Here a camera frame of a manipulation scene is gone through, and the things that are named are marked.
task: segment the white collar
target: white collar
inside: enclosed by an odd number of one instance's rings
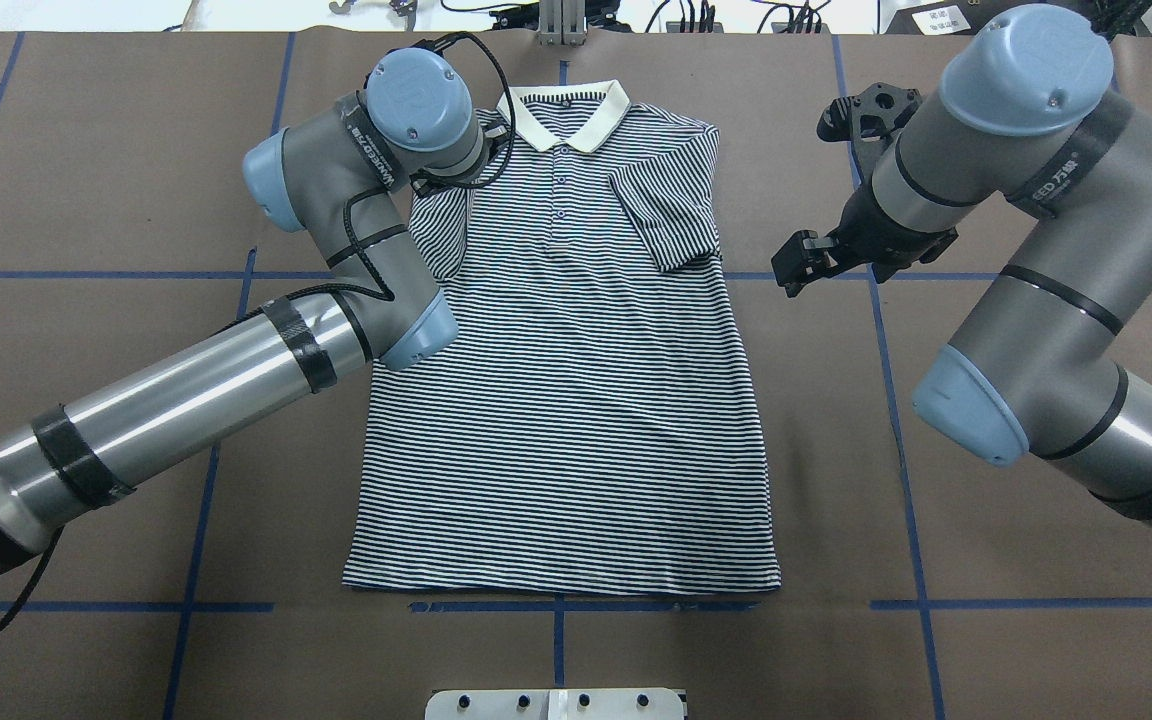
[[[594,152],[604,142],[607,142],[612,131],[621,124],[621,119],[626,118],[626,113],[630,109],[630,97],[626,94],[621,82],[616,79],[590,82],[585,85],[509,88],[509,94],[513,97],[515,129],[518,136],[539,152],[547,151],[563,142],[581,152]],[[590,115],[590,119],[576,135],[568,137],[567,141],[550,132],[550,129],[540,124],[539,120],[532,118],[531,111],[526,109],[526,105],[522,101],[524,97],[531,100],[538,99],[538,97],[548,100],[563,99],[563,97],[574,94],[602,94],[602,104],[598,106],[598,109],[594,109],[594,114]],[[500,101],[497,103],[497,111],[508,119],[509,105],[503,96],[500,96]]]

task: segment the silver metal tube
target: silver metal tube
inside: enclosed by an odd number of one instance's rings
[[[1111,425],[1083,450],[1052,465],[1107,500],[1152,491],[1151,384],[1128,373],[1126,402]]]
[[[356,300],[346,301],[355,306]],[[367,357],[329,295],[291,302],[338,377]],[[139,373],[66,406],[78,434],[128,486],[177,464],[310,393],[274,324],[257,314]],[[41,551],[51,530],[90,510],[52,469],[32,430],[0,438],[0,528]]]

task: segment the metal bracket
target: metal bracket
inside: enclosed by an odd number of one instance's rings
[[[585,45],[585,0],[540,0],[536,40],[540,45]]]
[[[687,720],[685,698],[667,688],[441,691],[425,720]]]
[[[882,152],[896,142],[922,103],[923,96],[912,88],[878,82],[861,94],[839,97],[820,114],[817,137],[851,143],[851,159],[864,187],[847,200],[841,222],[826,236],[809,229],[796,232],[772,256],[772,272],[786,296],[795,297],[808,283],[864,264],[872,265],[877,282],[886,282],[915,260],[940,258],[957,240],[955,228],[940,233],[899,228],[890,219],[884,220],[873,194],[865,190]]]

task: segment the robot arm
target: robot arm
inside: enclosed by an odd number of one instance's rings
[[[416,192],[467,187],[505,142],[502,127],[480,127],[465,83],[439,55],[448,38],[389,53],[366,94],[248,152],[257,204],[285,232],[308,229],[336,282],[266,302],[0,438],[0,574],[45,551],[69,520],[367,361],[402,369],[456,336],[389,197],[408,179]]]
[[[1111,90],[1112,73],[1086,20],[1028,5],[983,29],[914,114],[899,115],[893,97],[905,91],[890,86],[846,99],[856,114],[869,103],[890,113],[844,118],[835,106],[823,136],[842,120],[877,128],[882,154],[840,227],[796,233],[773,264],[790,296],[867,262],[881,282],[934,259],[960,219],[1005,194],[1039,222],[942,348],[914,409],[991,464],[1032,452],[1152,525],[1152,386],[1105,356],[1152,293],[1152,118]]]

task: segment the black tape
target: black tape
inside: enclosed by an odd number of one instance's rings
[[[385,136],[380,135],[376,124],[372,124],[366,105],[362,104],[357,92],[338,100],[338,114],[340,124],[343,124],[349,132],[358,156],[367,161],[385,190],[393,190],[394,185],[397,185],[399,176],[402,176],[402,165],[389,151],[389,143],[385,142]]]
[[[1091,297],[1083,295],[1082,291],[1076,291],[1068,285],[1056,281],[1056,279],[1047,278],[1047,275],[1030,268],[1022,268],[1020,265],[1007,265],[998,274],[1016,278],[1021,282],[1028,282],[1039,288],[1039,290],[1052,293],[1052,295],[1060,297],[1064,302],[1069,302],[1070,305],[1077,306],[1078,310],[1091,316],[1097,323],[1105,325],[1105,328],[1111,333],[1119,334],[1123,332],[1123,320],[1120,320],[1119,316],[1111,313],[1100,302],[1091,300]]]
[[[937,205],[945,205],[947,209],[970,209],[970,206],[979,204],[979,202],[948,200],[946,197],[941,197],[940,195],[937,195],[927,190],[927,188],[918,184],[918,181],[915,181],[914,176],[909,174],[909,169],[905,169],[905,160],[901,159],[900,138],[896,139],[896,150],[893,152],[896,154],[896,169],[900,172],[900,176],[905,181],[905,184],[909,185],[910,190],[919,194],[924,200],[935,202]]]
[[[335,268],[336,265],[344,263],[355,255],[362,256],[362,251],[376,245],[376,243],[381,240],[389,240],[389,237],[394,237],[396,234],[407,232],[407,225],[393,225],[393,227],[385,228],[382,232],[374,232],[364,238],[358,238],[355,234],[353,234],[353,225],[349,223],[349,214],[348,211],[346,211],[344,232],[349,236],[349,247],[344,250],[340,250],[338,253],[328,258],[328,268]]]
[[[33,430],[33,437],[51,469],[91,509],[113,505],[136,492],[136,488],[120,480],[96,456],[86,439],[74,427],[69,415],[65,414],[65,406],[56,406],[38,415],[29,423],[29,427]]]
[[[353,335],[358,339],[358,344],[362,346],[362,356],[366,357],[369,363],[371,363],[371,343],[367,342],[367,333],[362,332],[362,323],[358,323],[358,316],[353,311],[353,306],[349,306],[346,302],[344,296],[340,295],[339,291],[328,293],[332,300],[338,302],[340,306],[340,313],[344,314],[344,319],[349,320],[349,327],[353,328]]]
[[[1084,437],[1078,438],[1078,442],[1066,447],[1064,450],[1053,452],[1051,455],[1038,455],[1041,460],[1064,460],[1074,455],[1075,452],[1083,452],[1087,449],[1087,446],[1096,442],[1098,437],[1105,434],[1105,430],[1111,429],[1114,420],[1117,418],[1119,414],[1123,411],[1123,403],[1128,400],[1128,372],[1123,370],[1123,366],[1119,365],[1119,386],[1114,391],[1114,401],[1111,402],[1111,407],[1101,415],[1101,419],[1097,422],[1091,430]]]
[[[1007,196],[1007,202],[1039,220],[1055,218],[1062,197],[1091,174],[1123,135],[1130,119],[1132,105],[1115,92],[1106,92],[1101,104],[1083,118],[1069,141],[1018,190]]]
[[[274,329],[283,339],[288,350],[291,350],[291,356],[296,357],[301,373],[305,374],[305,381],[310,382],[311,393],[316,394],[338,382],[332,357],[323,346],[319,346],[319,341],[314,340],[314,333],[310,332],[305,318],[291,305],[290,300],[285,297],[271,300],[260,305],[260,311],[270,323],[274,324]]]

